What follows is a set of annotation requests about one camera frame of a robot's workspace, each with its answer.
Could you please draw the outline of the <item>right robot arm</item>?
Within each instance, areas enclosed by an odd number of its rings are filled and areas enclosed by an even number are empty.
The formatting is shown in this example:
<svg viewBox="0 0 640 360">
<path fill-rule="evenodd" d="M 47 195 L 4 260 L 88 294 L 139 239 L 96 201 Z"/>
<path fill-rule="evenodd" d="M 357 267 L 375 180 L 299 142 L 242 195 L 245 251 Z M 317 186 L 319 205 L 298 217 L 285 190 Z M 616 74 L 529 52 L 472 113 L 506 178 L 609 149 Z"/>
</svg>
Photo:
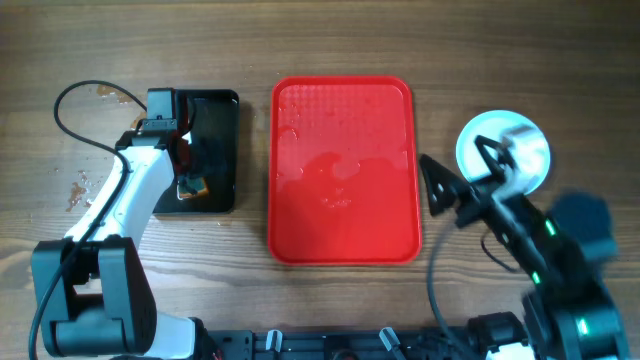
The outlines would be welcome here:
<svg viewBox="0 0 640 360">
<path fill-rule="evenodd" d="M 536 359 L 628 359 L 630 348 L 621 314 L 602 279 L 603 265 L 618 253 L 604 200 L 565 193 L 542 212 L 526 197 L 525 172 L 515 145 L 477 136 L 475 146 L 489 175 L 464 180 L 432 157 L 419 159 L 429 202 L 437 216 L 456 210 L 452 225 L 484 222 L 534 283 L 522 298 L 524 321 L 510 313 L 478 316 L 459 337 L 439 309 L 434 289 L 438 254 L 451 233 L 446 228 L 432 247 L 426 289 L 442 333 L 464 359 L 483 359 L 518 343 Z"/>
</svg>

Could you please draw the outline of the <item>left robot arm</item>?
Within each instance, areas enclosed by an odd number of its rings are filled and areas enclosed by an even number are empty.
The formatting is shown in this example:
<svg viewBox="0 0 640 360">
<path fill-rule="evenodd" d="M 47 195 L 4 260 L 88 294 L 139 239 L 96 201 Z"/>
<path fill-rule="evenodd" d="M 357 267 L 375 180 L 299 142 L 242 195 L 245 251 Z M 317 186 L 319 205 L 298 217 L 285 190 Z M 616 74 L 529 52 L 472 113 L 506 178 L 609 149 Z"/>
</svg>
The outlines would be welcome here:
<svg viewBox="0 0 640 360">
<path fill-rule="evenodd" d="M 208 353 L 199 323 L 157 310 L 137 253 L 174 180 L 170 142 L 166 135 L 141 140 L 126 132 L 85 216 L 62 239 L 34 249 L 32 333 L 50 355 L 195 359 Z"/>
</svg>

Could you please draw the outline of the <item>white plate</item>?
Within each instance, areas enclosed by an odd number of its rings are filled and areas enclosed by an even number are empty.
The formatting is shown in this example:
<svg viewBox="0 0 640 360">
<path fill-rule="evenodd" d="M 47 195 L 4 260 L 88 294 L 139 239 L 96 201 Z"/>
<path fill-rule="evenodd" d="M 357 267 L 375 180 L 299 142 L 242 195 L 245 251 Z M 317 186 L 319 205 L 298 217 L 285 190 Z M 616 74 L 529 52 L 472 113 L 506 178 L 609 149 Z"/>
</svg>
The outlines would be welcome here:
<svg viewBox="0 0 640 360">
<path fill-rule="evenodd" d="M 507 147 L 517 167 L 516 191 L 530 194 L 547 177 L 551 150 L 539 127 L 527 117 L 508 110 L 491 110 L 471 119 L 460 133 L 455 149 L 456 161 L 464 178 L 478 181 L 491 171 L 475 145 L 484 136 Z"/>
</svg>

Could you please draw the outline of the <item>green and orange sponge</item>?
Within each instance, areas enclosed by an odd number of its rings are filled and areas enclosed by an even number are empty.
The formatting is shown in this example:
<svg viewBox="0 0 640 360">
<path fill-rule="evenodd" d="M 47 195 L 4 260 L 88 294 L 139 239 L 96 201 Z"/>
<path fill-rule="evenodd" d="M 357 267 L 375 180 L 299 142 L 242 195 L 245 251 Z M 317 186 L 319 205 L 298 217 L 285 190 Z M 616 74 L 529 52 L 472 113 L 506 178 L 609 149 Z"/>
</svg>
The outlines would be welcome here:
<svg viewBox="0 0 640 360">
<path fill-rule="evenodd" d="M 202 197 L 209 193 L 209 189 L 203 177 L 181 177 L 177 183 L 177 196 L 179 200 Z"/>
</svg>

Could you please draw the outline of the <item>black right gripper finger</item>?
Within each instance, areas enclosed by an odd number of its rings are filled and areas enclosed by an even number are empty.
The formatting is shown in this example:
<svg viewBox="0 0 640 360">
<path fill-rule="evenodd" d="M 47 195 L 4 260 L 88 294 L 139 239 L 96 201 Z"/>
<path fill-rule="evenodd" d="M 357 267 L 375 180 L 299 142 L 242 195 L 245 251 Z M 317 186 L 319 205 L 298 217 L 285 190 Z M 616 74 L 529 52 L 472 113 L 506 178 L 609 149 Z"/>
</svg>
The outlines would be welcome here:
<svg viewBox="0 0 640 360">
<path fill-rule="evenodd" d="M 420 170 L 427 190 L 429 212 L 438 216 L 470 193 L 470 185 L 432 157 L 422 154 Z"/>
<path fill-rule="evenodd" d="M 508 147 L 482 135 L 475 138 L 474 144 L 491 176 L 499 183 L 504 183 L 507 179 L 505 168 L 516 169 L 516 162 Z"/>
</svg>

